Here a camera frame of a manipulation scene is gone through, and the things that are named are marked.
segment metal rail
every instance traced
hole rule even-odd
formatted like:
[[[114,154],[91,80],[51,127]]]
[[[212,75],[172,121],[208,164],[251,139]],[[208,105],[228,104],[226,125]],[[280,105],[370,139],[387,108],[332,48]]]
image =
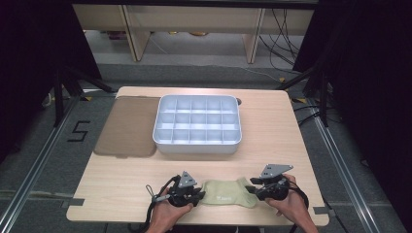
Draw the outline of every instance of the metal rail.
[[[308,99],[309,105],[316,105],[315,101]],[[321,119],[315,117],[316,125],[318,126],[319,132],[321,133],[322,138],[326,144],[327,150],[329,151],[330,157],[336,166],[337,172],[340,176],[340,179],[343,182],[343,185],[348,192],[349,197],[355,207],[355,210],[358,213],[360,221],[363,225],[363,228],[366,232],[381,232],[372,212],[366,204],[366,201],[359,190],[355,179],[353,178],[348,166],[346,165],[345,159],[339,151],[339,148],[335,144],[333,137],[330,134],[330,131],[327,127],[324,127]]]
[[[23,183],[19,187],[12,201],[9,203],[6,211],[1,215],[0,219],[0,230],[1,232],[10,232],[13,225],[15,224],[17,217],[22,210],[27,197],[30,195],[30,191],[40,177],[43,168],[45,167],[52,150],[61,134],[62,129],[64,128],[68,117],[70,116],[72,110],[79,103],[80,96],[72,96],[69,100],[69,103],[66,107],[66,114],[60,121],[60,123],[52,130],[49,138],[46,140],[45,145],[34,161],[33,165],[30,168],[30,171],[27,173],[24,178]]]

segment green cloth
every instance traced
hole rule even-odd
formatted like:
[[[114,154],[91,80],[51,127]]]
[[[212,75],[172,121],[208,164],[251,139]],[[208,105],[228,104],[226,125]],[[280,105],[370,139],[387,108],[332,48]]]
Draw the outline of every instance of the green cloth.
[[[249,193],[245,186],[250,185],[245,178],[237,181],[208,181],[203,184],[206,194],[201,200],[206,205],[240,205],[252,208],[258,198]]]

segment human hand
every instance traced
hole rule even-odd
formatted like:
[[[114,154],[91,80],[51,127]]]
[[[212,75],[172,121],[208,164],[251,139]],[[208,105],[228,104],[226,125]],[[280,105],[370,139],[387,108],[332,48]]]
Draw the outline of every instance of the human hand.
[[[290,181],[291,187],[297,187],[294,176],[288,174],[284,174],[284,176]],[[276,216],[284,215],[307,233],[318,232],[312,218],[309,216],[302,197],[297,192],[289,190],[288,196],[282,201],[273,198],[266,198],[264,201],[278,210]]]
[[[166,188],[161,195],[167,194]],[[189,203],[184,207],[175,207],[168,200],[156,203],[152,214],[152,221],[147,233],[164,233],[173,228],[178,219],[191,211],[193,204]]]

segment floor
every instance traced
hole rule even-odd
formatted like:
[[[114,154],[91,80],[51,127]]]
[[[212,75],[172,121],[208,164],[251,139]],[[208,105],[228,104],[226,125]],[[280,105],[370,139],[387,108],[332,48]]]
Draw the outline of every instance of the floor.
[[[125,84],[184,85],[186,81],[191,85],[206,87],[273,89],[282,78],[288,80],[294,76],[292,66],[280,58],[270,56],[262,42],[259,42],[255,63],[248,64],[241,36],[235,34],[196,37],[185,32],[155,32],[140,62],[132,60],[125,40],[109,40],[107,34],[100,31],[87,31],[86,37],[104,81],[113,87]],[[273,45],[269,36],[264,35],[262,38],[268,45]],[[302,39],[291,37],[297,47]],[[287,46],[286,43],[279,44],[284,48]],[[292,61],[290,52],[282,49],[277,51]],[[176,81],[167,76],[180,78]],[[83,85],[85,89],[94,88],[87,83]],[[307,100],[301,94],[304,85],[305,81],[289,90],[294,109],[308,105],[304,103]],[[20,140],[20,151],[10,154],[0,165],[0,209],[7,210],[10,207],[14,193],[27,180],[26,175],[32,171],[30,169],[39,154],[46,153],[44,166],[39,169],[27,201],[12,222],[14,225],[11,232],[127,232],[124,223],[70,222],[65,217],[65,206],[76,190],[99,129],[110,112],[113,95],[94,95],[89,101],[68,99],[65,102],[66,106],[75,104],[52,144],[51,151],[44,151],[44,145],[51,141],[49,135],[55,133],[55,128],[52,127],[53,105],[38,113],[33,119],[32,127]],[[295,112],[298,121],[312,114],[314,112],[310,108]],[[329,128],[326,131],[337,149],[326,145],[326,134],[322,133],[324,129],[318,119],[309,118],[300,126],[321,192],[334,209],[329,225],[321,227],[320,231],[345,232],[345,227],[349,232],[406,232],[373,174],[367,166],[360,163],[361,153],[339,113],[331,110],[327,116]],[[86,140],[70,143],[70,139],[79,137],[73,134],[73,129],[80,120],[85,119],[89,123],[81,124],[78,129],[87,131]],[[346,166],[343,173],[348,174],[342,174],[339,159]],[[347,184],[343,179],[348,178],[348,175],[355,185]],[[351,192],[357,193],[365,202],[377,228],[367,227],[370,226],[369,223],[365,223],[361,216],[364,210],[359,209]],[[266,226],[260,230],[272,233],[289,232],[289,229]]]

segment white plastic organizer tray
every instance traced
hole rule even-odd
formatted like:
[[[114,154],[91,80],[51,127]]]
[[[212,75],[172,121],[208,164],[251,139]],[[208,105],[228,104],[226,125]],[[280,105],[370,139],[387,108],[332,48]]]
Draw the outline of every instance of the white plastic organizer tray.
[[[237,99],[229,95],[165,95],[154,124],[165,153],[234,153],[242,139]]]

